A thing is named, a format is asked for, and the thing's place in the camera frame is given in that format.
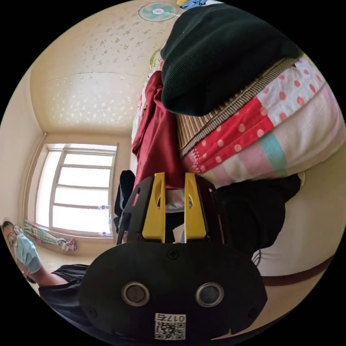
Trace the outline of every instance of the label sticker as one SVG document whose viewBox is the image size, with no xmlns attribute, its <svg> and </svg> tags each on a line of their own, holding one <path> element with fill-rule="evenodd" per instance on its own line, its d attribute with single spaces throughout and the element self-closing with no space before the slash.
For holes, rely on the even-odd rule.
<svg viewBox="0 0 346 346">
<path fill-rule="evenodd" d="M 155 339 L 185 340 L 186 315 L 155 314 Z"/>
</svg>

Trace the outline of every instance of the colorful cloth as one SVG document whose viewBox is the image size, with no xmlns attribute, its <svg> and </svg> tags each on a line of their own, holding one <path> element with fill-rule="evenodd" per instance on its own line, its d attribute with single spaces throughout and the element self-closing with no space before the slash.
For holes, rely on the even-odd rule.
<svg viewBox="0 0 346 346">
<path fill-rule="evenodd" d="M 65 240 L 63 238 L 55 238 L 50 235 L 48 232 L 39 228 L 38 226 L 33 225 L 32 223 L 24 220 L 24 234 L 33 241 L 36 241 L 41 244 L 51 244 L 59 246 L 63 251 L 76 251 L 77 244 L 75 239 L 70 238 Z"/>
<path fill-rule="evenodd" d="M 184 158 L 186 167 L 203 174 L 245 149 L 295 114 L 324 85 L 322 75 L 301 58 L 270 82 L 232 117 L 200 141 Z"/>
</svg>

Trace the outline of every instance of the patterned ceiling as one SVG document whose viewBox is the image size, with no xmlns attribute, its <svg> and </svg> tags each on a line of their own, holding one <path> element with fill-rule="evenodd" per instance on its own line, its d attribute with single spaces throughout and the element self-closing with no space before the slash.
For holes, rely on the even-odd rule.
<svg viewBox="0 0 346 346">
<path fill-rule="evenodd" d="M 143 20 L 138 10 L 149 3 L 130 1 L 96 13 L 38 57 L 31 98 L 43 131 L 131 132 L 150 57 L 164 45 L 177 18 Z"/>
</svg>

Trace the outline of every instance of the white wall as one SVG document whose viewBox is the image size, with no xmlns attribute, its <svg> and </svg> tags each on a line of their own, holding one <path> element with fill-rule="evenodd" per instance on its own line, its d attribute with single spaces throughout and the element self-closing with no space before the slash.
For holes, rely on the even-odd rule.
<svg viewBox="0 0 346 346">
<path fill-rule="evenodd" d="M 43 137 L 30 96 L 29 69 L 19 82 L 0 126 L 0 222 L 19 223 L 23 189 L 35 150 Z"/>
</svg>

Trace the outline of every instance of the dark red shirt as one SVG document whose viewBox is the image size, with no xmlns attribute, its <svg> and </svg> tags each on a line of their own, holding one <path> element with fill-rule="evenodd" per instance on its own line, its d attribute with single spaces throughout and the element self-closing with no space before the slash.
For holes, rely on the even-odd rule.
<svg viewBox="0 0 346 346">
<path fill-rule="evenodd" d="M 165 172 L 166 188 L 180 189 L 185 185 L 185 170 L 178 153 L 177 119 L 161 102 L 162 88 L 161 71 L 156 71 L 145 89 L 147 107 L 132 144 L 138 162 L 134 185 Z"/>
</svg>

